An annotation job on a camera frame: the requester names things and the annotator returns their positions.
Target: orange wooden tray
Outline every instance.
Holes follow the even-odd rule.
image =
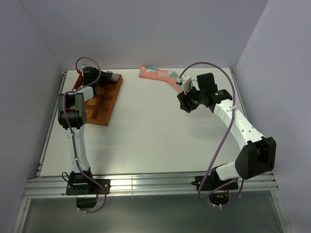
[[[86,101],[87,123],[108,125],[121,83],[122,75],[117,83],[97,86],[97,94]],[[81,85],[84,85],[82,75],[78,77],[73,89],[78,89]]]

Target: gray wall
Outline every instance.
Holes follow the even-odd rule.
[[[249,118],[277,142],[276,181],[298,233],[311,231],[310,12],[310,0],[270,0],[235,70]]]
[[[11,232],[36,172],[60,72],[17,0],[0,7],[0,232]]]
[[[268,0],[20,0],[63,69],[235,67]]]

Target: pink object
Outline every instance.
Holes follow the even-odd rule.
[[[167,82],[174,87],[178,93],[182,92],[182,89],[180,89],[176,83],[176,79],[179,76],[172,69],[149,69],[146,67],[140,67],[139,77]]]

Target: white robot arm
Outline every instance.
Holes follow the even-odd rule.
[[[191,77],[183,75],[177,84],[184,90],[178,94],[180,108],[190,113],[198,105],[203,104],[217,115],[229,127],[234,109],[234,122],[231,133],[237,140],[241,152],[236,161],[218,166],[211,171],[214,186],[230,179],[250,179],[274,168],[276,142],[273,138],[265,138],[247,120],[244,114],[233,106],[231,95],[226,90],[218,90],[212,73],[197,76],[199,90],[191,81]]]

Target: purple cable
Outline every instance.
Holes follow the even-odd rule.
[[[221,69],[219,66],[217,66],[217,65],[215,65],[215,64],[213,64],[213,63],[209,63],[209,62],[196,62],[196,63],[193,63],[193,64],[191,64],[190,66],[186,67],[186,68],[183,70],[183,72],[181,72],[180,76],[182,77],[182,76],[184,75],[184,73],[185,73],[190,67],[195,66],[195,65],[198,65],[198,64],[204,64],[204,65],[209,65],[209,66],[215,67],[215,68],[219,69],[219,70],[226,76],[226,78],[228,79],[228,81],[229,81],[229,83],[230,83],[231,89],[232,89],[232,94],[233,94],[233,96],[232,96],[232,102],[233,102],[233,106],[235,106],[235,88],[234,88],[234,85],[233,85],[231,79],[229,78],[229,76],[227,75],[227,73],[226,73],[223,69]],[[203,185],[204,185],[204,183],[205,183],[205,181],[206,181],[206,179],[207,179],[207,177],[208,177],[208,175],[209,175],[209,173],[210,173],[210,170],[211,170],[212,167],[213,167],[213,164],[214,164],[214,162],[215,162],[215,160],[216,160],[216,158],[217,158],[217,156],[218,156],[218,154],[219,154],[220,149],[222,148],[222,146],[223,146],[225,140],[227,139],[227,137],[228,137],[228,135],[229,135],[229,133],[230,133],[230,130],[231,130],[232,125],[233,125],[233,122],[234,122],[234,118],[235,118],[235,109],[233,108],[233,109],[232,109],[231,122],[230,122],[230,124],[229,124],[229,126],[228,126],[228,129],[227,129],[227,131],[225,132],[225,135],[224,135],[224,137],[222,138],[222,140],[221,140],[221,142],[220,142],[220,144],[219,144],[217,150],[215,151],[215,154],[214,154],[214,156],[213,156],[213,158],[212,158],[212,161],[210,162],[210,164],[209,164],[209,166],[208,166],[208,169],[207,169],[207,171],[206,171],[206,173],[205,173],[205,175],[204,175],[204,177],[203,177],[203,179],[202,179],[202,181],[201,181],[201,184],[200,184],[200,187],[199,187],[199,191],[198,191],[198,197],[199,197],[200,199],[206,198],[206,197],[208,197],[210,194],[212,194],[212,193],[214,193],[214,192],[220,190],[221,188],[223,188],[223,187],[225,187],[225,186],[227,186],[227,185],[229,185],[229,184],[231,184],[231,183],[237,181],[237,179],[233,179],[233,180],[231,180],[231,181],[229,181],[229,182],[227,182],[227,183],[225,183],[225,184],[223,184],[223,185],[221,185],[221,186],[215,188],[214,190],[210,191],[209,193],[204,194],[204,195],[201,196],[201,192],[202,192],[202,189],[203,189]],[[237,199],[237,197],[240,195],[240,193],[241,193],[241,191],[242,191],[243,184],[244,184],[244,180],[242,180],[242,183],[241,183],[240,189],[239,189],[239,191],[238,191],[238,194],[234,197],[234,199],[233,199],[232,201],[230,201],[229,203],[227,203],[226,205],[223,205],[222,207],[231,205],[231,204]]]
[[[99,67],[99,65],[98,65],[98,63],[95,62],[93,59],[91,59],[91,58],[89,58],[89,57],[80,57],[80,58],[76,61],[76,69],[77,69],[77,70],[78,70],[78,67],[77,67],[78,62],[79,62],[81,59],[89,59],[89,60],[91,60],[92,62],[94,62],[94,63],[97,65],[98,70],[99,70],[99,71],[101,70],[100,67]],[[79,87],[76,91],[79,91],[79,90],[81,90],[81,89],[83,89],[83,88],[85,88],[85,87],[88,87],[88,86],[93,85],[94,83],[96,83],[96,82],[99,80],[100,76],[101,76],[101,73],[99,73],[99,75],[98,75],[98,77],[97,77],[97,79],[96,79],[95,81],[91,82],[91,83],[88,84],[88,85]],[[69,130],[70,130],[70,132],[71,132],[71,135],[72,135],[72,145],[73,145],[74,159],[79,159],[79,158],[78,158],[78,153],[77,153],[76,142],[75,142],[75,139],[74,139],[74,131],[72,130],[72,127],[71,127],[71,125],[70,125],[70,123],[69,123],[68,116],[67,116],[67,112],[66,112],[66,95],[68,95],[68,94],[70,94],[70,93],[75,93],[76,91],[67,91],[67,92],[64,93],[64,95],[63,95],[63,111],[64,111],[64,117],[65,117],[66,123],[67,123],[67,125],[68,125],[68,127],[69,127]],[[90,211],[84,211],[84,210],[81,210],[81,209],[79,209],[79,210],[80,210],[81,212],[85,213],[85,214],[91,214],[91,213],[97,212],[97,211],[101,210],[102,207],[103,207],[103,206],[105,205],[105,203],[106,203],[106,200],[107,200],[107,193],[106,193],[106,190],[104,189],[104,187],[103,187],[100,183],[98,183],[96,180],[92,179],[91,177],[89,177],[88,175],[86,175],[86,174],[82,171],[82,168],[80,167],[80,164],[79,164],[79,160],[76,160],[76,165],[77,165],[79,171],[81,172],[81,174],[82,174],[84,177],[86,177],[87,179],[89,179],[90,181],[92,181],[94,184],[96,184],[96,185],[103,191],[103,193],[104,193],[104,201],[103,201],[103,203],[102,203],[97,209],[95,209],[95,210],[90,210]]]

